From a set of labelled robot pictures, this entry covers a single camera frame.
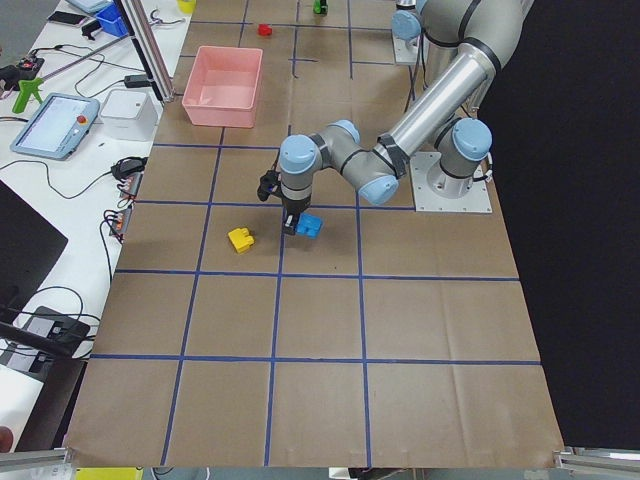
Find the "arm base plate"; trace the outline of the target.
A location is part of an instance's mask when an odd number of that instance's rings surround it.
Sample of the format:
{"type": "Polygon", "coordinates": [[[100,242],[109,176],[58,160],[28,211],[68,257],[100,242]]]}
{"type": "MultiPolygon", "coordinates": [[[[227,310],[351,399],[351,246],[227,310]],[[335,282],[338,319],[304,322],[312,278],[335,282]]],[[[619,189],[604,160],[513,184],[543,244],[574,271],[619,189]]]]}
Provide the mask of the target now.
{"type": "Polygon", "coordinates": [[[420,42],[424,39],[422,34],[409,40],[402,39],[396,34],[392,35],[394,63],[396,65],[414,65],[421,56],[427,55],[426,48],[420,49],[420,42]]]}
{"type": "Polygon", "coordinates": [[[418,213],[491,214],[485,180],[447,175],[438,152],[418,152],[410,160],[411,185],[418,213]]]}

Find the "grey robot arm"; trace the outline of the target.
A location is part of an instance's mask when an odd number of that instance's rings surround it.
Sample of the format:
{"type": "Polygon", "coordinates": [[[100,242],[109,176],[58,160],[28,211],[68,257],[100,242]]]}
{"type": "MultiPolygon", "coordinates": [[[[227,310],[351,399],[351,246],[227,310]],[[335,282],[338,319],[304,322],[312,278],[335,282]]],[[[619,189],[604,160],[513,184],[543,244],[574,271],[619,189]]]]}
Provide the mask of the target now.
{"type": "Polygon", "coordinates": [[[482,121],[456,112],[463,105],[479,109],[513,56],[527,13],[519,1],[418,1],[397,10],[393,35],[428,43],[427,87],[370,150],[361,146],[359,132],[348,120],[283,140],[279,171],[260,181],[262,198],[274,195],[282,201],[283,232],[301,232],[316,172],[334,169],[361,197],[381,205],[393,197],[411,157],[426,143],[440,154],[438,166],[428,174],[432,191],[445,198],[464,196],[490,152],[492,134],[482,121]]]}
{"type": "Polygon", "coordinates": [[[394,36],[411,41],[419,36],[426,43],[428,86],[435,83],[463,45],[480,50],[492,66],[487,79],[468,99],[468,106],[480,108],[495,75],[509,62],[519,43],[531,4],[527,1],[417,1],[392,16],[394,36]]]}

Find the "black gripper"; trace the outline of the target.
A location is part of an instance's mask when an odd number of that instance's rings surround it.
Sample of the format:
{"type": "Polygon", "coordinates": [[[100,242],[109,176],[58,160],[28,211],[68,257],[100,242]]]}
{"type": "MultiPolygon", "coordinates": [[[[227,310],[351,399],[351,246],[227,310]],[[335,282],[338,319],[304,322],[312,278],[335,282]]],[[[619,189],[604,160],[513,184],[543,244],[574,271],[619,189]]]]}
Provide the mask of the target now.
{"type": "Polygon", "coordinates": [[[295,236],[297,234],[298,217],[310,206],[311,197],[307,196],[303,199],[284,197],[282,202],[286,211],[282,231],[286,235],[295,236]]]}

